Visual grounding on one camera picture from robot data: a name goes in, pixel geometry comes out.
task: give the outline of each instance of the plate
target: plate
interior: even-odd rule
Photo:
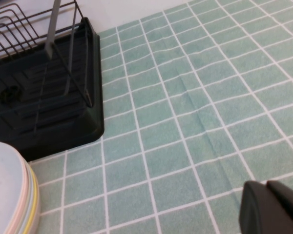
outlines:
[[[28,178],[23,158],[0,142],[0,234],[16,229],[26,205]]]

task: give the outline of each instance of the green tiled countertop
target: green tiled countertop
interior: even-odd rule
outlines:
[[[102,32],[105,133],[32,167],[38,234],[240,232],[293,188],[293,0],[195,0]]]

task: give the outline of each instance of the white grout line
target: white grout line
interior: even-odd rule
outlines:
[[[152,20],[156,20],[156,19],[159,19],[159,18],[162,18],[162,17],[163,17],[163,15],[161,15],[161,16],[156,16],[156,17],[154,17],[154,18],[147,19],[147,20],[143,21],[142,23],[147,23],[147,22],[150,22],[150,21],[152,21]]]
[[[123,32],[123,31],[126,31],[126,30],[128,30],[128,29],[130,29],[130,28],[134,28],[134,27],[137,27],[137,26],[139,26],[139,24],[135,24],[135,25],[133,25],[133,26],[130,26],[130,27],[128,27],[128,28],[124,28],[124,29],[122,29],[122,30],[118,30],[117,27],[116,27],[116,30],[118,31],[118,34],[119,34],[119,33]]]
[[[110,38],[110,37],[112,37],[112,36],[114,36],[114,35],[116,35],[116,33],[113,33],[112,35],[109,35],[109,36],[107,36],[107,37],[105,37],[105,38],[102,38],[102,37],[100,36],[100,40],[104,40],[104,39]]]
[[[270,180],[284,179],[284,178],[289,178],[291,176],[293,176],[293,172],[292,173],[285,174],[285,175],[282,175],[282,176],[279,176],[279,177],[276,177],[276,178],[272,178]],[[217,195],[210,196],[210,197],[208,197],[208,201],[215,200],[215,199],[218,199],[218,198],[221,198],[221,197],[224,197],[224,196],[233,194],[235,192],[240,192],[242,190],[243,190],[243,187],[234,188],[234,189],[231,189],[230,191],[226,191],[226,192],[223,192],[221,194],[217,194]],[[170,212],[174,212],[174,211],[178,211],[178,210],[185,209],[185,208],[188,208],[188,207],[192,207],[192,206],[201,204],[203,202],[204,202],[204,200],[201,199],[201,200],[198,200],[198,201],[195,201],[195,202],[191,202],[191,203],[188,203],[188,204],[184,204],[184,205],[181,205],[181,206],[178,206],[178,207],[170,208],[168,210],[159,212],[159,215],[164,215],[164,214],[168,214]],[[115,229],[119,229],[119,228],[122,228],[122,227],[126,227],[126,226],[129,226],[129,225],[135,224],[135,223],[139,223],[139,222],[142,222],[142,221],[146,221],[146,220],[151,219],[151,218],[154,218],[154,215],[153,214],[147,215],[147,216],[144,216],[144,217],[135,219],[135,220],[131,220],[131,221],[126,222],[126,223],[122,223],[122,224],[115,225],[113,227],[110,227],[110,230],[115,230]],[[92,233],[92,234],[102,234],[104,232],[105,232],[105,229],[100,230],[100,231],[97,231],[97,232]]]
[[[140,37],[143,37],[143,35],[138,35],[138,36],[136,36],[136,37],[133,37],[133,38],[128,38],[128,39],[125,39],[125,40],[121,41],[121,43],[122,43],[122,42],[129,41],[129,40],[134,40],[134,39],[137,39],[137,38],[140,38]]]
[[[115,43],[112,43],[112,44],[110,44],[110,45],[107,45],[107,46],[101,47],[100,50],[103,50],[103,49],[105,49],[105,48],[107,48],[107,47],[110,47],[110,46],[112,46],[112,45],[116,45],[116,44],[118,44],[118,43],[115,42]]]
[[[206,32],[206,34],[209,35],[209,37],[210,37],[210,39],[213,41],[213,43],[214,43],[215,45],[217,45],[217,43],[216,43],[216,41],[214,40],[214,38],[209,34],[208,30],[207,30],[207,29],[205,28],[205,26],[201,23],[201,21],[198,19],[198,17],[197,17],[196,15],[195,15],[195,17],[196,17],[196,19],[198,20],[199,24],[200,24],[200,25],[202,26],[202,28],[204,29],[204,31]],[[221,50],[221,48],[220,48],[219,45],[218,45],[218,49],[219,49],[219,51],[221,52],[221,54],[223,55],[223,57],[227,58],[226,55],[224,54],[224,52]],[[194,67],[193,67],[193,65],[192,65],[191,60],[189,59],[189,57],[188,57],[188,61],[189,61],[189,63],[191,64],[192,69],[194,70]],[[204,90],[206,96],[208,97],[210,103],[212,104],[212,107],[213,107],[213,109],[214,109],[214,111],[215,111],[215,113],[216,113],[216,115],[217,115],[217,117],[218,117],[218,119],[219,119],[221,125],[224,127],[224,130],[225,130],[226,134],[228,135],[230,141],[232,142],[232,145],[233,145],[233,147],[235,148],[236,152],[238,153],[238,155],[239,155],[239,157],[240,157],[240,159],[241,159],[241,161],[242,161],[242,163],[243,163],[245,169],[247,170],[247,172],[248,172],[250,178],[251,178],[252,180],[254,180],[255,177],[254,177],[252,171],[250,170],[249,166],[247,165],[247,163],[246,163],[246,161],[245,161],[243,155],[242,155],[241,152],[240,152],[240,149],[238,148],[238,146],[237,146],[236,142],[234,141],[232,135],[231,135],[230,132],[228,131],[228,129],[227,129],[227,127],[226,127],[226,125],[225,125],[223,119],[221,118],[221,116],[220,116],[220,114],[219,114],[219,112],[218,112],[218,110],[217,110],[217,108],[216,108],[216,106],[215,106],[215,103],[212,101],[211,97],[209,96],[208,92],[206,91],[206,89],[205,89],[203,83],[201,82],[200,78],[198,77],[198,75],[197,75],[197,79],[198,79],[198,81],[200,82],[201,86],[203,87],[203,90]]]
[[[130,51],[130,50],[132,50],[132,49],[138,48],[138,47],[143,46],[143,45],[146,45],[146,43],[143,43],[143,44],[140,44],[140,45],[136,45],[136,46],[131,47],[131,48],[129,48],[129,49],[123,50],[123,53],[124,53],[124,52],[127,52],[127,51]]]
[[[119,81],[119,80],[121,80],[121,79],[125,79],[125,77],[119,77],[119,78],[114,79],[114,80],[112,80],[112,81],[110,81],[110,82],[104,83],[102,86],[106,86],[106,85],[108,85],[108,84],[111,84],[111,83],[117,82],[117,81]]]
[[[104,157],[104,142],[103,142],[103,137],[101,137],[100,142],[101,142],[103,191],[104,191],[104,207],[105,207],[105,228],[106,228],[106,234],[109,234],[109,215],[108,215],[108,203],[107,203],[107,185],[106,185],[106,173],[105,173],[105,157]]]
[[[219,4],[218,0],[215,0],[217,2],[217,4],[224,10],[224,12],[226,12],[229,16],[230,14]],[[242,27],[240,26],[240,24],[232,17],[230,16],[230,18],[243,30],[243,32],[250,36],[248,34],[248,32]],[[250,36],[250,39],[252,39],[252,41],[259,47],[262,49],[262,51],[265,53],[266,56],[268,56],[270,58],[270,60],[288,77],[288,79],[290,79],[293,82],[293,78],[291,76],[289,76],[288,73],[286,73],[284,71],[284,69],[275,62],[275,60],[257,43],[256,40],[254,40],[254,38],[252,36]],[[278,132],[283,136],[283,138],[286,140],[286,142],[288,143],[288,145],[292,148],[293,150],[293,144],[292,142],[288,139],[288,137],[286,136],[286,134],[283,132],[283,130],[279,127],[279,125],[277,124],[277,122],[273,119],[273,117],[271,116],[271,114],[269,113],[268,109],[266,108],[266,106],[259,100],[259,98],[255,95],[255,93],[251,90],[251,88],[249,87],[249,85],[245,82],[244,78],[241,76],[241,74],[239,74],[239,72],[237,71],[237,69],[235,68],[235,66],[231,63],[230,60],[228,60],[228,62],[230,63],[230,65],[232,66],[232,68],[235,70],[235,72],[239,75],[241,81],[243,82],[243,84],[245,85],[245,87],[248,89],[248,91],[252,94],[252,96],[255,98],[255,100],[258,102],[258,104],[260,104],[260,106],[263,108],[263,110],[265,111],[265,113],[267,114],[267,116],[269,117],[269,119],[271,120],[271,122],[273,123],[273,125],[276,127],[276,129],[278,130]]]
[[[66,177],[66,163],[67,163],[67,150],[65,151],[64,168],[63,168],[63,183],[62,183],[62,196],[61,196],[61,219],[60,219],[60,234],[64,232],[64,200],[65,200],[65,177]]]
[[[183,52],[184,55],[187,57],[187,54],[185,53],[183,47],[181,46],[180,41],[178,40],[176,34],[174,33],[174,31],[173,31],[173,29],[172,29],[172,26],[171,26],[171,24],[169,23],[169,20],[168,20],[167,16],[165,15],[164,12],[163,12],[163,14],[164,14],[164,16],[165,16],[165,18],[166,18],[166,20],[167,20],[167,22],[168,22],[168,24],[169,24],[169,27],[170,27],[172,33],[174,34],[174,36],[175,36],[175,38],[176,38],[176,40],[177,40],[177,42],[178,42],[178,44],[179,44],[179,46],[180,46],[182,52]],[[188,59],[188,62],[189,62],[189,64],[190,64],[192,70],[194,71],[195,69],[193,68],[192,63],[190,62],[189,57],[187,57],[187,59]],[[184,145],[184,147],[185,147],[185,150],[186,150],[186,153],[187,153],[188,159],[189,159],[190,164],[191,164],[191,166],[192,166],[192,170],[193,170],[194,176],[195,176],[196,181],[197,181],[197,183],[198,183],[198,186],[199,186],[199,188],[200,188],[200,191],[201,191],[201,194],[202,194],[202,197],[203,197],[204,203],[205,203],[205,205],[206,205],[206,207],[207,207],[207,210],[208,210],[209,216],[210,216],[210,218],[211,218],[211,222],[212,222],[212,224],[213,224],[213,227],[214,227],[216,233],[219,234],[220,231],[219,231],[218,225],[217,225],[216,220],[215,220],[215,217],[214,217],[214,215],[213,215],[213,213],[212,213],[211,207],[210,207],[210,205],[209,205],[209,203],[208,203],[208,201],[207,201],[207,196],[206,196],[206,194],[205,194],[205,190],[204,190],[204,188],[203,188],[203,185],[202,185],[201,179],[200,179],[200,177],[199,177],[199,175],[198,175],[198,173],[197,173],[197,171],[196,171],[196,169],[195,169],[193,159],[192,159],[192,157],[191,157],[191,154],[190,154],[190,151],[189,151],[189,149],[188,149],[188,146],[187,146],[186,140],[185,140],[185,138],[184,138],[184,135],[183,135],[183,133],[182,133],[181,127],[180,127],[180,125],[179,125],[179,122],[178,122],[177,116],[176,116],[176,114],[175,114],[175,111],[174,111],[174,109],[173,109],[173,107],[172,107],[172,104],[171,104],[171,102],[170,102],[170,100],[169,100],[169,96],[168,96],[168,94],[167,94],[167,91],[166,91],[166,88],[165,88],[164,83],[163,83],[163,88],[164,88],[164,91],[166,92],[166,96],[167,96],[167,98],[168,98],[168,102],[170,103],[170,108],[171,108],[171,111],[172,111],[172,113],[173,113],[173,116],[175,117],[175,121],[176,121],[176,125],[177,125],[177,128],[178,128],[179,135],[180,135],[180,137],[181,137],[181,139],[182,139],[182,142],[183,142],[183,145]]]
[[[140,23],[140,26],[141,26],[142,31],[144,33],[144,36],[146,37],[144,29],[143,29],[143,26],[142,26],[142,23],[141,23],[141,20],[139,21],[139,23]],[[120,38],[119,38],[119,34],[118,34],[117,29],[116,29],[116,32],[117,32],[117,37],[118,37],[118,40],[119,40],[119,43],[120,43]],[[137,118],[136,108],[135,108],[135,104],[134,104],[133,97],[132,97],[132,92],[131,92],[131,88],[130,88],[130,84],[129,84],[128,74],[127,74],[127,69],[126,69],[126,64],[125,64],[125,59],[124,59],[122,49],[121,49],[121,53],[122,53],[123,65],[124,65],[124,69],[125,69],[127,86],[128,86],[129,94],[130,94],[130,100],[131,100],[133,115],[134,115],[135,123],[136,123],[136,127],[137,127],[137,134],[138,134],[138,139],[139,139],[140,148],[141,148],[141,152],[142,152],[143,163],[144,163],[144,167],[145,167],[145,171],[146,171],[146,178],[147,178],[148,188],[149,188],[150,197],[151,197],[151,201],[152,201],[152,207],[153,207],[153,211],[154,211],[154,214],[155,214],[157,231],[158,231],[159,234],[162,234],[160,220],[159,220],[158,215],[157,215],[157,207],[156,207],[156,201],[155,201],[155,197],[154,197],[154,193],[153,193],[153,187],[152,187],[152,184],[151,184],[150,174],[149,174],[148,167],[147,167],[147,160],[146,160],[145,150],[144,150],[144,146],[143,146],[143,142],[142,142],[142,138],[141,138],[141,132],[140,132],[141,130],[139,128],[139,122],[138,122],[138,118]]]

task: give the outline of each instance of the white plate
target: white plate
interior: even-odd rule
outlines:
[[[24,199],[26,167],[19,152],[0,142],[0,234],[5,233]]]

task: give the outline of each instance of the wire rack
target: wire rack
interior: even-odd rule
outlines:
[[[60,11],[69,10],[70,25],[57,30]],[[40,20],[48,20],[45,34],[33,23]],[[65,127],[93,107],[87,22],[75,0],[31,16],[15,3],[0,7],[1,141]]]

